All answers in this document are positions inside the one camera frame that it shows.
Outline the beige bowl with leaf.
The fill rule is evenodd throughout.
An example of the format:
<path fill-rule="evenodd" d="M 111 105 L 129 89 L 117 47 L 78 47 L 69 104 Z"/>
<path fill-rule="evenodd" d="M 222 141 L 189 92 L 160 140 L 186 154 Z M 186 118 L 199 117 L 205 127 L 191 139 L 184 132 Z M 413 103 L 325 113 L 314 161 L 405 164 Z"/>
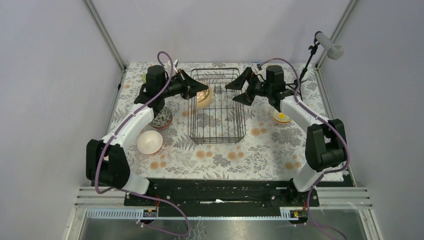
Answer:
<path fill-rule="evenodd" d="M 206 90 L 202 90 L 196 93 L 196 109 L 207 108 L 213 100 L 213 90 L 208 87 Z"/>

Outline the pink patterned bowl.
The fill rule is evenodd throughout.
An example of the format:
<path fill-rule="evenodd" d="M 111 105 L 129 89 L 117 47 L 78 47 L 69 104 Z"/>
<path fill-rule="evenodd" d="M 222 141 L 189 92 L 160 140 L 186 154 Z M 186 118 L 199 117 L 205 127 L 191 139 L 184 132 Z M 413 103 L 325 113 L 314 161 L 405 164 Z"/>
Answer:
<path fill-rule="evenodd" d="M 173 120 L 173 115 L 171 110 L 164 106 L 159 114 L 149 123 L 149 125 L 155 129 L 165 129 L 167 128 Z"/>

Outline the yellow dotted white bowl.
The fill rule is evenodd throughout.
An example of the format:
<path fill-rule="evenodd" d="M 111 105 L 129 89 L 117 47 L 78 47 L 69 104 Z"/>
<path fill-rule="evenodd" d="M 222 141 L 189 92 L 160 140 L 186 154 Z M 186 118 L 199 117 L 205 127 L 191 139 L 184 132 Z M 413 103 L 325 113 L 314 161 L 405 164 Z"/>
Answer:
<path fill-rule="evenodd" d="M 287 124 L 292 121 L 292 119 L 286 114 L 277 111 L 275 108 L 271 108 L 270 110 L 271 117 L 278 123 Z"/>

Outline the orange glossy bowl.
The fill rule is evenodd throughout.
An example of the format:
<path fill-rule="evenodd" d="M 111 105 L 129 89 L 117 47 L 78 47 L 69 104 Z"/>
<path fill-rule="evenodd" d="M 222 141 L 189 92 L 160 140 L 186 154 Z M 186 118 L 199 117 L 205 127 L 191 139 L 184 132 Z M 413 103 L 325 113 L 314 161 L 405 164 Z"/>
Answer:
<path fill-rule="evenodd" d="M 154 130 L 143 132 L 137 139 L 137 149 L 145 155 L 151 155 L 161 149 L 163 145 L 162 135 Z"/>

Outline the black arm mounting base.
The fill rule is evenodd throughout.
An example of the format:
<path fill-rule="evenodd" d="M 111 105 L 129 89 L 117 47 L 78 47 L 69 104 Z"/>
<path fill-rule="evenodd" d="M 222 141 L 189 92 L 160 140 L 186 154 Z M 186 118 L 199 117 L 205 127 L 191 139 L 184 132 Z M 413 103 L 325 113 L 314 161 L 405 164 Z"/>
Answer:
<path fill-rule="evenodd" d="M 125 194 L 125 207 L 152 207 L 166 217 L 276 217 L 280 208 L 303 210 L 307 193 L 287 180 L 150 180 L 148 198 Z"/>

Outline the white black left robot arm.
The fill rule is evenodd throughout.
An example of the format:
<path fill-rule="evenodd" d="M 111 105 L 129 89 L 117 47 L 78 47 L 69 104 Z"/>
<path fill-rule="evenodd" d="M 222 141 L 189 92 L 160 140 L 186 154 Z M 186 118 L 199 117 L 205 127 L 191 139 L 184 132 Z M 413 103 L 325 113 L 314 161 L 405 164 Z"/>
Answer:
<path fill-rule="evenodd" d="M 208 88 L 171 63 L 167 66 L 150 66 L 145 83 L 126 117 L 102 139 L 91 139 L 87 143 L 86 177 L 94 183 L 97 193 L 103 194 L 99 185 L 105 185 L 108 190 L 136 193 L 136 199 L 144 206 L 152 204 L 155 192 L 149 188 L 147 178 L 131 172 L 126 151 L 138 134 L 160 113 L 166 98 L 179 95 L 188 100 Z"/>

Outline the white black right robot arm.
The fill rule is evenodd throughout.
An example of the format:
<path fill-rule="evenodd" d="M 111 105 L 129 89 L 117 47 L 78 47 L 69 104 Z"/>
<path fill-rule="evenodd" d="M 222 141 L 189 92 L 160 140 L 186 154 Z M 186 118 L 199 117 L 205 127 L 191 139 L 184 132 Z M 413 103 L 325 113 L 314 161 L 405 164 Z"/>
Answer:
<path fill-rule="evenodd" d="M 269 65 L 258 73 L 247 67 L 225 88 L 241 91 L 233 97 L 233 101 L 246 106 L 251 106 L 256 97 L 267 98 L 276 111 L 288 116 L 306 133 L 306 164 L 292 179 L 293 188 L 286 193 L 291 205 L 301 205 L 307 199 L 306 192 L 324 174 L 334 173 L 336 167 L 347 162 L 349 156 L 343 122 L 322 117 L 305 105 L 297 92 L 286 86 L 282 66 Z"/>

